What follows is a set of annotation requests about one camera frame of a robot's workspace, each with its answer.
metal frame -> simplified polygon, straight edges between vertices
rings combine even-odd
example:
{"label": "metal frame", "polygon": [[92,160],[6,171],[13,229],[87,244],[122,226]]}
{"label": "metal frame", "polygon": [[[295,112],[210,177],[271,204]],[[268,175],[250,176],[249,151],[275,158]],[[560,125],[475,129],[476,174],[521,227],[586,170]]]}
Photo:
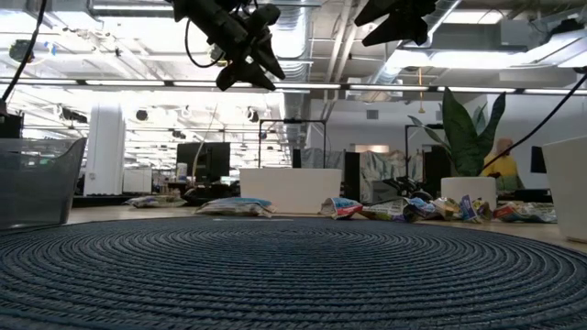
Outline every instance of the metal frame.
{"label": "metal frame", "polygon": [[261,143],[261,134],[263,133],[263,124],[264,123],[284,123],[284,124],[308,124],[308,123],[320,123],[324,127],[324,147],[322,152],[322,168],[325,169],[327,167],[327,121],[326,120],[311,120],[311,119],[260,119],[259,120],[259,155],[258,155],[258,167],[260,168],[260,143]]}

plastic bin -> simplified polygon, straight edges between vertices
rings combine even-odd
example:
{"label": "plastic bin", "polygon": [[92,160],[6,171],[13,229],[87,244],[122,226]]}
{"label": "plastic bin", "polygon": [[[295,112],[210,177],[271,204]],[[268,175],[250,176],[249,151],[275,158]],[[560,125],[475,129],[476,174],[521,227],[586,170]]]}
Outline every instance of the plastic bin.
{"label": "plastic bin", "polygon": [[67,223],[85,142],[0,139],[0,229]]}

carpet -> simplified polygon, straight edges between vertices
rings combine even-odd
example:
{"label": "carpet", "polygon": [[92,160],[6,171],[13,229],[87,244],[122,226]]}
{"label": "carpet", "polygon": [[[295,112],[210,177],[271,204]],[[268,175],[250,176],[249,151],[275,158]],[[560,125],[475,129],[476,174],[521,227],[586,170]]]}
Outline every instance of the carpet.
{"label": "carpet", "polygon": [[578,252],[435,225],[255,220],[0,232],[0,328],[587,328]]}

dark blue rug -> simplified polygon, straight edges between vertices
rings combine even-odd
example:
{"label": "dark blue rug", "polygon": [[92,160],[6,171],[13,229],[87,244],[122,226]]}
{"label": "dark blue rug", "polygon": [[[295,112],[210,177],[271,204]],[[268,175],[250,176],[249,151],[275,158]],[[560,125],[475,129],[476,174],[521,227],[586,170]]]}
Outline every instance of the dark blue rug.
{"label": "dark blue rug", "polygon": [[2,232],[0,328],[587,328],[587,257],[561,247],[435,225],[223,220]]}

computer monitor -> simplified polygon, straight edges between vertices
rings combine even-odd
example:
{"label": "computer monitor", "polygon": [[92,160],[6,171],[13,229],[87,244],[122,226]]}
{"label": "computer monitor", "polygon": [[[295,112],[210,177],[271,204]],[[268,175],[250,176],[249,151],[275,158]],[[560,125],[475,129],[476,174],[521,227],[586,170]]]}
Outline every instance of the computer monitor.
{"label": "computer monitor", "polygon": [[532,173],[546,173],[547,165],[544,163],[544,155],[541,147],[532,147],[532,159],[530,160]]}
{"label": "computer monitor", "polygon": [[[187,175],[192,176],[195,154],[200,143],[182,143],[177,145],[177,162],[187,164]],[[196,164],[196,180],[199,182],[216,181],[230,175],[230,143],[204,143]]]}

